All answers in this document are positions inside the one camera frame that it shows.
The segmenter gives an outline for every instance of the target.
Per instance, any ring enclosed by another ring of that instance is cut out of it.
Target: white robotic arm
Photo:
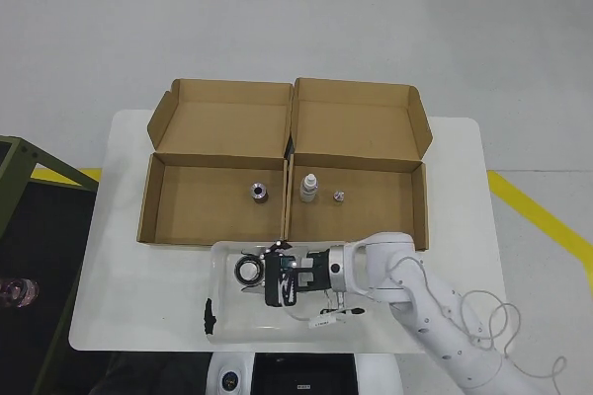
[[[359,287],[353,274],[356,250],[363,246],[368,289]],[[497,334],[490,334],[465,299],[424,268],[410,236],[378,233],[346,244],[343,263],[346,291],[388,302],[393,317],[465,394],[545,393],[494,347],[491,338]]]

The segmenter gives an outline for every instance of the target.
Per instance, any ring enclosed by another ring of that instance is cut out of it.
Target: metal nut
[[[342,191],[336,191],[334,193],[334,200],[340,202],[343,202],[343,200],[345,199],[345,193]]]
[[[256,203],[264,203],[268,200],[268,192],[266,186],[262,183],[255,183],[250,187],[250,195]]]

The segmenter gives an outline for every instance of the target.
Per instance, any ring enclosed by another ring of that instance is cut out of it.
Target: bottle cap
[[[311,173],[308,174],[307,176],[305,176],[305,179],[303,180],[303,183],[308,188],[314,188],[314,187],[316,187],[316,176],[314,176]]]

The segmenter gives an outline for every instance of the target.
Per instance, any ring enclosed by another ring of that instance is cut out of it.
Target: yellow floor line
[[[101,180],[101,169],[79,169],[82,173],[90,178],[93,178],[97,181]],[[67,178],[63,177],[60,174],[53,172],[50,169],[46,168],[36,168],[31,175],[36,180],[43,180],[43,181],[53,181],[56,183],[63,183],[63,184],[71,184],[77,185],[72,180],[68,180]]]
[[[529,219],[551,237],[553,241],[582,262],[593,295],[593,246],[538,203],[511,185],[498,173],[487,172],[487,179],[490,190],[495,195],[514,208],[519,214]]]

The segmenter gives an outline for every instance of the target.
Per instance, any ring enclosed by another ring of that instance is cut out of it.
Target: small white bottle
[[[313,201],[316,190],[318,190],[318,180],[310,173],[300,182],[300,200],[306,203]]]

